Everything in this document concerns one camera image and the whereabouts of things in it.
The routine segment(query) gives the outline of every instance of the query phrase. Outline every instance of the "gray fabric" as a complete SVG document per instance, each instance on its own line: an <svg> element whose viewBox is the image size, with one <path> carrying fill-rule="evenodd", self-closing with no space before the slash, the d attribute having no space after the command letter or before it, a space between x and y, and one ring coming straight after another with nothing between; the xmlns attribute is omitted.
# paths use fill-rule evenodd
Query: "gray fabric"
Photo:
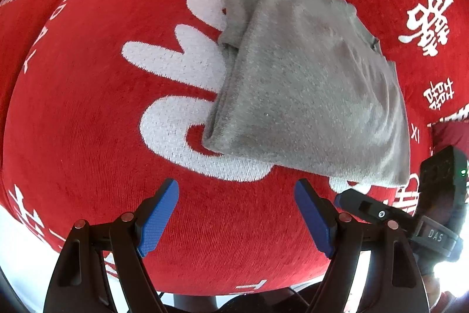
<svg viewBox="0 0 469 313"><path fill-rule="evenodd" d="M225 0L227 75L203 132L212 151L380 186L406 185L395 64L345 0Z"/></svg>

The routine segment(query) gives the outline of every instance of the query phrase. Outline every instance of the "blue gripper pad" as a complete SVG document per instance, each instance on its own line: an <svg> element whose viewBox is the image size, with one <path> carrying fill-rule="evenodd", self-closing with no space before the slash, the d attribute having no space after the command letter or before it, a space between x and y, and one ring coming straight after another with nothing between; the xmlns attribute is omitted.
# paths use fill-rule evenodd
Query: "blue gripper pad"
<svg viewBox="0 0 469 313"><path fill-rule="evenodd" d="M295 202L317 249L328 258L334 254L337 222L306 179L295 184Z"/></svg>
<svg viewBox="0 0 469 313"><path fill-rule="evenodd" d="M136 225L140 227L140 244L137 250L143 258L156 248L179 199L179 185L174 179L166 179L155 196L146 199L137 210Z"/></svg>

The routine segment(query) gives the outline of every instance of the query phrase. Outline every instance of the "white floor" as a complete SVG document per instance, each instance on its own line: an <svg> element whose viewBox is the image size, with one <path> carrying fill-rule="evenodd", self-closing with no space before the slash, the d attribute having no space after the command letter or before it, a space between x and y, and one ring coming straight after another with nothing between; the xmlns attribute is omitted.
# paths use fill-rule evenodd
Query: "white floor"
<svg viewBox="0 0 469 313"><path fill-rule="evenodd" d="M465 224L461 237L469 243L469 224ZM59 254L41 242L23 224L11 217L0 207L0 266L11 286L31 312L42 313L45 295L52 271ZM359 296L364 287L368 270L369 253L362 254L358 272L351 292L350 311L356 311ZM458 263L441 263L435 268L440 278L442 290L449 290L456 296L463 295L469 289L469 245L463 251ZM300 290L321 278L293 286ZM117 279L109 276L109 285L119 313L127 313L127 303ZM235 296L217 296L221 307ZM173 295L166 293L162 301L174 305Z"/></svg>

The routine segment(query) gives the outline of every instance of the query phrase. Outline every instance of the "red blanket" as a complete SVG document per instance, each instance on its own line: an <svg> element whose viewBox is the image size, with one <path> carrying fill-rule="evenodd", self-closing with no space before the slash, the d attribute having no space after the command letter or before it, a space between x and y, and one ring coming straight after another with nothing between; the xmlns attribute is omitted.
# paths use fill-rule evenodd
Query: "red blanket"
<svg viewBox="0 0 469 313"><path fill-rule="evenodd" d="M397 195L354 187L412 212L416 173L430 154L426 125L464 113L469 102L469 0L347 1L397 63L413 173ZM222 9L222 0L2 0L0 203L58 251L77 219L112 221L172 177L180 201L145 259L158 290L270 290L322 274L327 259L296 209L293 186L308 178L332 200L352 184L240 165L200 144L220 81ZM177 55L193 66L172 65ZM152 67L156 60L164 70Z"/></svg>

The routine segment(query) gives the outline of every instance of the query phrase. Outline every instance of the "metal screw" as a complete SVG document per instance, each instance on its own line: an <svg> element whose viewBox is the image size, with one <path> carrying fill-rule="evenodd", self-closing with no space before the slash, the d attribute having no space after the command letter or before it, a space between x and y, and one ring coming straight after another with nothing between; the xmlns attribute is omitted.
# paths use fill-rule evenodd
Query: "metal screw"
<svg viewBox="0 0 469 313"><path fill-rule="evenodd" d="M125 212L120 218L123 221L131 221L134 218L134 215L132 214L132 212Z"/></svg>
<svg viewBox="0 0 469 313"><path fill-rule="evenodd" d="M339 214L339 220L341 222L348 223L352 221L352 217L350 216L350 214L347 214L346 212L342 212L341 214Z"/></svg>
<svg viewBox="0 0 469 313"><path fill-rule="evenodd" d="M79 221L75 222L74 227L76 229L82 229L85 225L86 225L86 221L84 221L83 219L80 219Z"/></svg>
<svg viewBox="0 0 469 313"><path fill-rule="evenodd" d="M399 224L396 221L388 221L388 227L390 229L398 229Z"/></svg>

